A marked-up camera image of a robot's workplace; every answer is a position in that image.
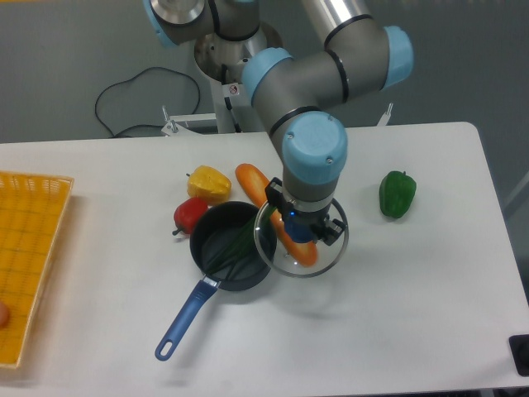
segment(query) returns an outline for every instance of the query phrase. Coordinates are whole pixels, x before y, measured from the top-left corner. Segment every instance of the black cable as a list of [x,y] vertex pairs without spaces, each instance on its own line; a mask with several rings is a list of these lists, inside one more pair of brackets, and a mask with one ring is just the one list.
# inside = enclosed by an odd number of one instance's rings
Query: black cable
[[98,103],[99,103],[99,99],[101,99],[101,97],[103,96],[104,93],[106,93],[110,88],[114,88],[116,87],[117,85],[121,85],[121,84],[126,84],[126,83],[131,83],[132,81],[134,81],[135,79],[137,79],[138,77],[142,76],[143,74],[151,71],[151,70],[162,70],[164,72],[170,72],[170,73],[173,73],[173,74],[177,74],[179,76],[183,76],[185,77],[186,79],[189,79],[193,84],[195,84],[195,87],[197,89],[197,95],[198,95],[198,98],[197,98],[197,103],[195,104],[195,107],[193,109],[193,111],[191,112],[191,114],[195,114],[195,112],[197,111],[198,109],[198,105],[200,105],[200,87],[198,86],[198,83],[197,83],[197,80],[195,80],[193,77],[191,77],[190,75],[188,74],[185,74],[185,73],[182,73],[182,72],[178,72],[177,70],[172,70],[172,69],[167,69],[167,68],[164,68],[162,66],[153,66],[151,68],[147,68],[147,69],[144,69],[142,70],[140,73],[138,73],[136,76],[128,79],[128,80],[124,80],[124,81],[120,81],[119,83],[114,83],[112,85],[109,85],[108,87],[106,87],[99,95],[98,95],[98,98],[96,99],[96,103],[95,103],[95,106],[94,106],[94,113],[95,113],[95,116],[97,118],[97,120],[102,124],[103,127],[105,127],[107,129],[108,132],[110,132],[110,137],[111,138],[120,138],[120,137],[126,137],[126,138],[131,138],[131,136],[128,136],[128,135],[124,135],[125,132],[128,132],[130,130],[134,130],[136,128],[163,128],[164,125],[161,125],[161,126],[158,126],[158,125],[155,125],[155,124],[136,124],[135,126],[130,126],[130,127],[127,127],[125,128],[124,130],[121,130],[117,133],[114,133],[112,131],[112,129],[107,125],[105,124],[105,122],[99,117],[98,115]]

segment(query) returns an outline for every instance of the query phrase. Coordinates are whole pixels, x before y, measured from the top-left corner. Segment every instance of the black pan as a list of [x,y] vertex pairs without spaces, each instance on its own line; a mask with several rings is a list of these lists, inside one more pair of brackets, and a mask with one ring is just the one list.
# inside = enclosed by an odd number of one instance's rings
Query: black pan
[[[200,308],[219,288],[243,291],[256,286],[270,272],[253,241],[253,220],[258,210],[252,204],[230,201],[209,209],[200,218],[191,234],[189,246],[195,264],[204,278],[197,283],[156,348],[158,360],[166,361],[172,356]],[[241,230],[247,230],[249,223],[251,229],[249,234],[245,233],[244,238],[251,239],[251,246],[244,250]],[[261,236],[260,244],[271,260],[277,245],[274,228],[268,224]],[[233,250],[236,254],[224,261],[221,256],[226,256],[223,254],[226,254],[229,246],[236,247]]]

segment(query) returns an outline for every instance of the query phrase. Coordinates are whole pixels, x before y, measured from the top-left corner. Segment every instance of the green vegetable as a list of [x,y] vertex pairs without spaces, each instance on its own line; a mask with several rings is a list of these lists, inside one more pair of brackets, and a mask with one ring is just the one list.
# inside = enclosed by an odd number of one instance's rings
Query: green vegetable
[[391,171],[379,188],[380,211],[395,219],[401,218],[412,205],[417,183],[406,172]]

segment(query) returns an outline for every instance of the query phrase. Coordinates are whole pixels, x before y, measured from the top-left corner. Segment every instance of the yellow basket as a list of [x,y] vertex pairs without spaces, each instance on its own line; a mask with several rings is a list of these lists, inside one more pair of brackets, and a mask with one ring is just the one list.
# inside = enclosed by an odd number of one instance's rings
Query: yellow basket
[[17,368],[74,179],[0,171],[0,367]]

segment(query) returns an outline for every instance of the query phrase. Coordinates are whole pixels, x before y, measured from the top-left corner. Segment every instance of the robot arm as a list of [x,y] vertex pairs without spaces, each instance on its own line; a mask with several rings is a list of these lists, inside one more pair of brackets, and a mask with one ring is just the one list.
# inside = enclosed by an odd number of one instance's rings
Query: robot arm
[[[145,1],[177,43],[212,32],[247,41],[259,30],[256,0]],[[322,109],[402,81],[412,71],[413,51],[406,33],[379,27],[362,0],[303,0],[303,6],[323,51],[294,60],[283,48],[255,49],[241,81],[284,165],[283,183],[267,188],[269,202],[294,241],[332,244],[345,226],[327,214],[347,135]]]

